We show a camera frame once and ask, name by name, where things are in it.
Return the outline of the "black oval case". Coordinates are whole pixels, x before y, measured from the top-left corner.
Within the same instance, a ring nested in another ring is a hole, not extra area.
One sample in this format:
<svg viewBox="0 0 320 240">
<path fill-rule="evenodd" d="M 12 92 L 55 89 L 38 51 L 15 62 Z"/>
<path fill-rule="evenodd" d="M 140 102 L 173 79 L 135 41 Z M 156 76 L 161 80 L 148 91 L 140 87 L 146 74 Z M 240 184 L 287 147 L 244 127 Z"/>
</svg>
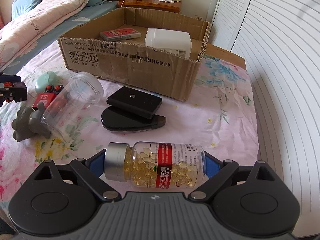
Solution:
<svg viewBox="0 0 320 240">
<path fill-rule="evenodd" d="M 151 119 L 140 115 L 132 114 L 117 109 L 107 107 L 101 114 L 101 123 L 110 132 L 140 132 L 163 127 L 167 122 L 166 117 L 153 115 Z"/>
</svg>

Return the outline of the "grey elephant toy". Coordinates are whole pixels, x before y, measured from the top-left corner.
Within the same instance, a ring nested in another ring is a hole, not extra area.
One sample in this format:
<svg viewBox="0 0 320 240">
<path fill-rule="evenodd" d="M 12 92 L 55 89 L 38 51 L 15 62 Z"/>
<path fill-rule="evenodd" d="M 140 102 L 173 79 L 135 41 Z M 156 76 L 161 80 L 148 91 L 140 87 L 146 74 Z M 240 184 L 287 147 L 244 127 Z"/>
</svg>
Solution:
<svg viewBox="0 0 320 240">
<path fill-rule="evenodd" d="M 49 139 L 52 133 L 41 122 L 45 110 L 44 103 L 42 102 L 37 105 L 36 111 L 32 107 L 22 105 L 17 111 L 17 118 L 11 123 L 14 130 L 13 138 L 17 142 L 20 142 L 38 134 Z"/>
</svg>

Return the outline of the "floral pink bedsheet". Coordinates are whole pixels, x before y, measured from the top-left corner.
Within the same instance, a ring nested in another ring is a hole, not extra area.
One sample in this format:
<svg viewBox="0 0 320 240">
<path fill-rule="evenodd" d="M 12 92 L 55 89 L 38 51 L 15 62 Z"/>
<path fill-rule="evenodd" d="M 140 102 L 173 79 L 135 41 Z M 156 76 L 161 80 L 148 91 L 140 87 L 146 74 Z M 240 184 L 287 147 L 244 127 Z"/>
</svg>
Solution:
<svg viewBox="0 0 320 240">
<path fill-rule="evenodd" d="M 110 142 L 137 141 L 195 144 L 219 159 L 251 165 L 258 156 L 257 119 L 248 72 L 231 61 L 205 55 L 189 99 L 179 102 L 163 97 L 157 115 L 164 126 L 128 111 L 108 106 L 105 99 L 78 110 L 59 125 L 61 132 L 46 139 L 35 135 L 23 141 L 13 138 L 12 121 L 21 107 L 36 99 L 35 81 L 52 71 L 67 84 L 74 72 L 65 67 L 57 43 L 30 60 L 19 75 L 28 87 L 28 100 L 1 107 L 1 211 L 28 176 L 46 160 L 67 164 L 89 158 Z"/>
</svg>

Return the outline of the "brown cardboard box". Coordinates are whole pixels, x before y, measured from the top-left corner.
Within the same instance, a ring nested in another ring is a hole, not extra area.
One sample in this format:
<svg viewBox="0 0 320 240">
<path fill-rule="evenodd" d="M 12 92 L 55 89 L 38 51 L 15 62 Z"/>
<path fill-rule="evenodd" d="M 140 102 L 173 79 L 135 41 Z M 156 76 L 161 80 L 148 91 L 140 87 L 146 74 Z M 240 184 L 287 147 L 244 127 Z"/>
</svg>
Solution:
<svg viewBox="0 0 320 240">
<path fill-rule="evenodd" d="M 133 28 L 140 38 L 107 42 L 102 31 Z M 192 50 L 186 59 L 144 44 L 149 28 L 189 33 Z M 212 25 L 173 12 L 118 8 L 78 25 L 58 39 L 67 69 L 88 72 L 99 79 L 141 88 L 170 98 L 187 101 L 191 94 Z"/>
</svg>

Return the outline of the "white louvered closet door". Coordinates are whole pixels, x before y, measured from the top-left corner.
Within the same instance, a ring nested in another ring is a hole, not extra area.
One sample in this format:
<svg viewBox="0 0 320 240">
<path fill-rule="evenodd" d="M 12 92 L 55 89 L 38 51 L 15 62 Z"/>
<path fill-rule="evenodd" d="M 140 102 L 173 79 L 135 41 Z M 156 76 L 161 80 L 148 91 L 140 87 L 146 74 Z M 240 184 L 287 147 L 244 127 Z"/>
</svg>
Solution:
<svg viewBox="0 0 320 240">
<path fill-rule="evenodd" d="M 259 157 L 300 203 L 297 237 L 319 234 L 319 0 L 217 0 L 214 45 L 244 58 Z"/>
</svg>

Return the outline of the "clear plastic jar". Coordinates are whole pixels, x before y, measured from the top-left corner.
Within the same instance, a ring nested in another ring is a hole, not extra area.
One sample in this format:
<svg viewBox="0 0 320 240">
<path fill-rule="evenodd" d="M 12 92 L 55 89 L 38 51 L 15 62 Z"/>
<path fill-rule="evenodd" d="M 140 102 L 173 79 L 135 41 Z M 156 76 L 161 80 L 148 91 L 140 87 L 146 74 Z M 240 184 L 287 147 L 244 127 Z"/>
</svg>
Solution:
<svg viewBox="0 0 320 240">
<path fill-rule="evenodd" d="M 41 122 L 52 135 L 65 142 L 78 140 L 87 120 L 86 111 L 99 103 L 103 94 L 98 79 L 87 72 L 79 72 L 50 103 Z"/>
</svg>

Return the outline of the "black rectangular case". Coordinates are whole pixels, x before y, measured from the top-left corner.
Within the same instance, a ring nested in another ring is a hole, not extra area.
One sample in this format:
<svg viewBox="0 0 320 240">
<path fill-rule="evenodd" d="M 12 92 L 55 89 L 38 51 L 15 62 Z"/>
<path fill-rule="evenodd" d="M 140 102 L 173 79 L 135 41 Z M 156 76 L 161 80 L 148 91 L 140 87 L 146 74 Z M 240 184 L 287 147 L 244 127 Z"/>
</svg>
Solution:
<svg viewBox="0 0 320 240">
<path fill-rule="evenodd" d="M 151 119 L 162 104 L 162 98 L 124 86 L 111 94 L 106 102 L 111 106 Z"/>
</svg>

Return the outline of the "wooden nightstand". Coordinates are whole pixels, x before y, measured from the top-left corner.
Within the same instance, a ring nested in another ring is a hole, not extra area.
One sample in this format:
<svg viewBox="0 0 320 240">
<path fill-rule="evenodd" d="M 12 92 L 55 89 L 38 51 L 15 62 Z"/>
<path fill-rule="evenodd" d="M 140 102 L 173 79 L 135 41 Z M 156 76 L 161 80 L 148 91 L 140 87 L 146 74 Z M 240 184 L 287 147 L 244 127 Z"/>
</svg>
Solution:
<svg viewBox="0 0 320 240">
<path fill-rule="evenodd" d="M 180 13 L 182 2 L 166 3 L 158 0 L 123 0 L 119 1 L 117 7 L 131 7 L 142 9 L 162 10 L 174 13 Z"/>
</svg>

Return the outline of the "capsule bottle silver cap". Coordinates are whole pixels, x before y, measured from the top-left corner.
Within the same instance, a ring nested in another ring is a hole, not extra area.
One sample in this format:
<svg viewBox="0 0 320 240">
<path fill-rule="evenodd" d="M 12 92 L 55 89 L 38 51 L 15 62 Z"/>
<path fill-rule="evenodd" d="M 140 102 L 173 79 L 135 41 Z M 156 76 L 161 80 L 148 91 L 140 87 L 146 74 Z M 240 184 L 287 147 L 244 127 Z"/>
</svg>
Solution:
<svg viewBox="0 0 320 240">
<path fill-rule="evenodd" d="M 112 142 L 104 158 L 108 180 L 156 190 L 188 190 L 205 178 L 205 154 L 200 146 L 164 142 Z"/>
</svg>

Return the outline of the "mint green round case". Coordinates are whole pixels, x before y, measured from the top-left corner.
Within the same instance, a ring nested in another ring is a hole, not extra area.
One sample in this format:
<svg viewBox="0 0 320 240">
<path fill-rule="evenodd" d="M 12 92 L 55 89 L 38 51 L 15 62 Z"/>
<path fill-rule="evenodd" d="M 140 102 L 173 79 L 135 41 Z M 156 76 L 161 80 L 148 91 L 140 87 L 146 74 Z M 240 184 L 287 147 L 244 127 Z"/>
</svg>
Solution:
<svg viewBox="0 0 320 240">
<path fill-rule="evenodd" d="M 36 93 L 42 93 L 48 85 L 56 86 L 58 83 L 58 77 L 55 72 L 48 71 L 40 75 L 35 81 Z"/>
</svg>

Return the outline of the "red ink cartridge box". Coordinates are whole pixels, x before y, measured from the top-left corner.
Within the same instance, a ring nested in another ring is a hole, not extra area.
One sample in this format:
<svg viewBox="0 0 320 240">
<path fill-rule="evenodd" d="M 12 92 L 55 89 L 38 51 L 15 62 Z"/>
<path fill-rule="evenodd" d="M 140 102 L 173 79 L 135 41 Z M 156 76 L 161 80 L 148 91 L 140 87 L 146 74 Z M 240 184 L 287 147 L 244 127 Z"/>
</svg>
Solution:
<svg viewBox="0 0 320 240">
<path fill-rule="evenodd" d="M 105 41 L 114 42 L 132 38 L 140 38 L 141 33 L 133 28 L 114 29 L 100 32 L 100 37 Z"/>
</svg>

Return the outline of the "pink folded quilt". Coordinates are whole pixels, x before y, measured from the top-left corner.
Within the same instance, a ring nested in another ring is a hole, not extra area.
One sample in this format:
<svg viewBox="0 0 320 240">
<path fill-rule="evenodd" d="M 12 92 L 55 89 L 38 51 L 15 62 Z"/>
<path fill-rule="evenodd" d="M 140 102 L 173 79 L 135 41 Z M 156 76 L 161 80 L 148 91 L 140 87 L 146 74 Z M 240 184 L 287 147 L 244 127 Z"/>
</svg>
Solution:
<svg viewBox="0 0 320 240">
<path fill-rule="evenodd" d="M 1 29 L 1 70 L 29 53 L 37 40 L 80 12 L 89 0 L 43 0 Z"/>
</svg>

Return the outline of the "translucent white plastic container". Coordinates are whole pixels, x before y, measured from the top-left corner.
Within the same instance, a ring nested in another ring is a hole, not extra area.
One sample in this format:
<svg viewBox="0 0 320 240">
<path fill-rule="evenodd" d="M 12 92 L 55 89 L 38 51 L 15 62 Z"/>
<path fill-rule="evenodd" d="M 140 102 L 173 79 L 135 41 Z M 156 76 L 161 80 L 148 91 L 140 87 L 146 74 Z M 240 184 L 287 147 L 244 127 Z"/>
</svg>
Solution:
<svg viewBox="0 0 320 240">
<path fill-rule="evenodd" d="M 169 29 L 149 28 L 146 32 L 145 45 L 186 59 L 190 57 L 192 49 L 188 32 Z"/>
</svg>

